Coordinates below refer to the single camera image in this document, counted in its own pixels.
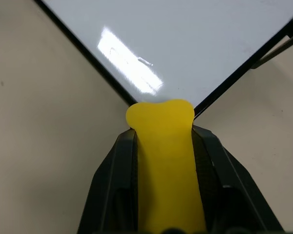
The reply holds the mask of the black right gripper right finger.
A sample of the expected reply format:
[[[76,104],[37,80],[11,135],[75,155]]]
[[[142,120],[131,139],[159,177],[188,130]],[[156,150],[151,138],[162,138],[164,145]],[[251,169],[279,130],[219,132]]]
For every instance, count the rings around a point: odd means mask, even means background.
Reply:
[[[209,234],[272,234],[284,229],[248,170],[211,131],[191,131]]]

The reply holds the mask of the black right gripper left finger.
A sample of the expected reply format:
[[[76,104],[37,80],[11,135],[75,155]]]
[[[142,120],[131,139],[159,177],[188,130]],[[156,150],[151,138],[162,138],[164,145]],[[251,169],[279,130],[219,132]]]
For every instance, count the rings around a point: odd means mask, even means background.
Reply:
[[[79,234],[138,231],[138,147],[133,129],[121,133],[95,172]]]

